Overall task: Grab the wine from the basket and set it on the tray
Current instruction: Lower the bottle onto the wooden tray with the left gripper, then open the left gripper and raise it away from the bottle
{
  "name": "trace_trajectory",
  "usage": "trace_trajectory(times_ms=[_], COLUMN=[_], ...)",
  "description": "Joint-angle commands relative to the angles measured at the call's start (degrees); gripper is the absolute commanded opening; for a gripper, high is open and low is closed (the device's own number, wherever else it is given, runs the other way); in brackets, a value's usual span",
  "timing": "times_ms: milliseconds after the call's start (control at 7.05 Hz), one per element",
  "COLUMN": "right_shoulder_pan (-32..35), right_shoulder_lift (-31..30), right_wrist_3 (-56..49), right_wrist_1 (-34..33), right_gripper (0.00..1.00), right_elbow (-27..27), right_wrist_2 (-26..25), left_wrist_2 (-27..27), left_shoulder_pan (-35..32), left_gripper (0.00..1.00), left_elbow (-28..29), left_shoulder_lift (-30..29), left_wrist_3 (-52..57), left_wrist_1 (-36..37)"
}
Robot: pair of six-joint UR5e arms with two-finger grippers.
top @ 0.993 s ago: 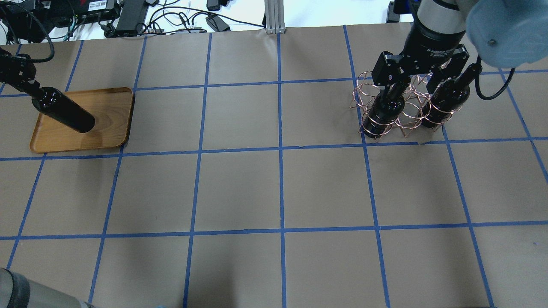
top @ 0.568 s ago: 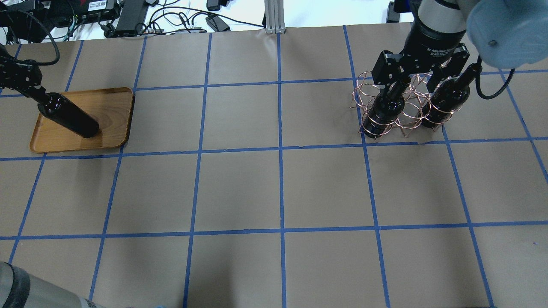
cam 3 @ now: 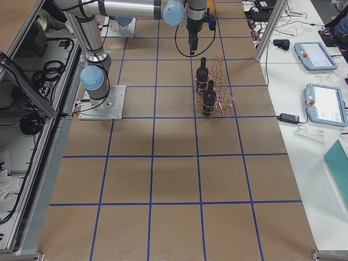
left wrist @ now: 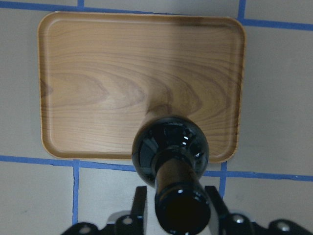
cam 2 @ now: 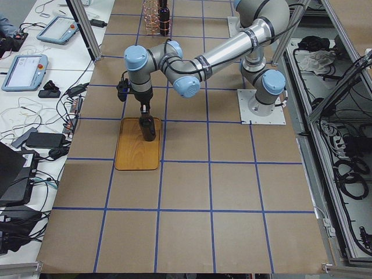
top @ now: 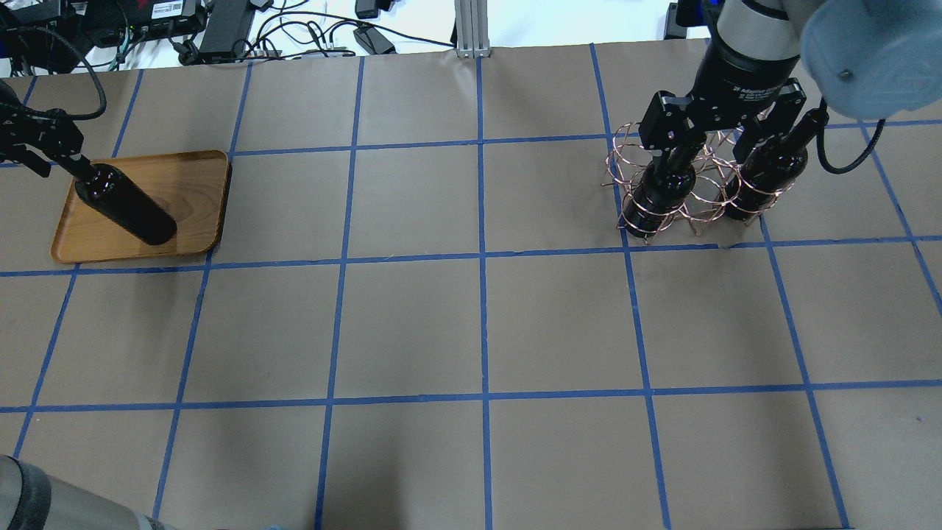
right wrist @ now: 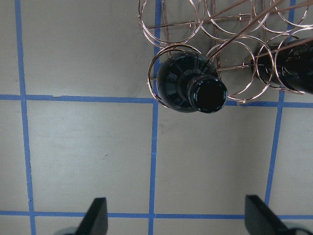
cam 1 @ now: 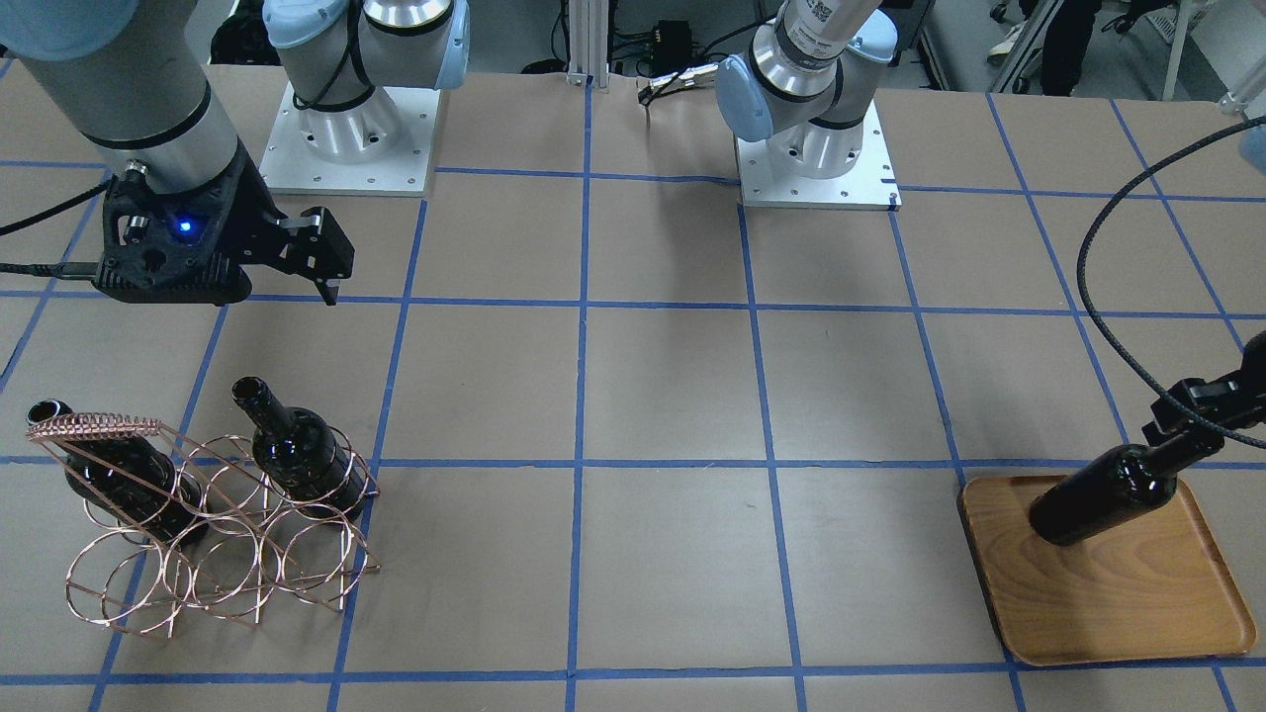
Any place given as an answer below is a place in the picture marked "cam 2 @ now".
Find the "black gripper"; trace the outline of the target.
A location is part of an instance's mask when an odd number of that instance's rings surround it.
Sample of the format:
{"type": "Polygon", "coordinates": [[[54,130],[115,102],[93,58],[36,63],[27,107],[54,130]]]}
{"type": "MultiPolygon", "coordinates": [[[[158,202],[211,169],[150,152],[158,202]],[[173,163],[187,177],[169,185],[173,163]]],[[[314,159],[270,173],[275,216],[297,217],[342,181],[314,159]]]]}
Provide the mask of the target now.
{"type": "Polygon", "coordinates": [[[153,97],[153,89],[150,88],[144,92],[134,91],[134,97],[141,104],[141,113],[148,114],[151,107],[150,102],[153,97]]]}

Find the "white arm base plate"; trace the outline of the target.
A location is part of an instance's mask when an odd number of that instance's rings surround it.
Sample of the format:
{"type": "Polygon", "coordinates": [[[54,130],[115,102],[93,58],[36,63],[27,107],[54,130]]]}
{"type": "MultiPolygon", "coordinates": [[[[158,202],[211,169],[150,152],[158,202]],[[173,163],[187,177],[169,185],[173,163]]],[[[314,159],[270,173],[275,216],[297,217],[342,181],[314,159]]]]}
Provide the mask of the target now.
{"type": "Polygon", "coordinates": [[[242,30],[239,16],[229,16],[227,18],[229,37],[233,37],[242,30]]]}
{"type": "Polygon", "coordinates": [[[237,95],[242,124],[286,125],[279,97],[275,104],[263,105],[256,99],[256,90],[238,89],[237,95]]]}

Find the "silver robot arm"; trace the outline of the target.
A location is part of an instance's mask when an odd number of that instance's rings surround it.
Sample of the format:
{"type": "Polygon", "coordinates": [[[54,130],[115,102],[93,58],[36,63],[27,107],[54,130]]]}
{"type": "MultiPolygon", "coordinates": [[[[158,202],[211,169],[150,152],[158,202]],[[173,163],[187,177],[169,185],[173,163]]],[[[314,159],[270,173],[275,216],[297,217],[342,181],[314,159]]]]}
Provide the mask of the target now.
{"type": "Polygon", "coordinates": [[[133,45],[124,51],[128,78],[117,86],[118,96],[133,94],[141,103],[142,114],[149,115],[153,96],[151,73],[161,71],[178,94],[193,97],[201,82],[241,59],[241,74],[256,88],[250,110],[269,115],[285,87],[285,77],[266,67],[263,48],[286,32],[289,6],[286,1],[235,1],[241,29],[219,46],[193,58],[183,60],[183,51],[175,40],[146,49],[133,45]]]}

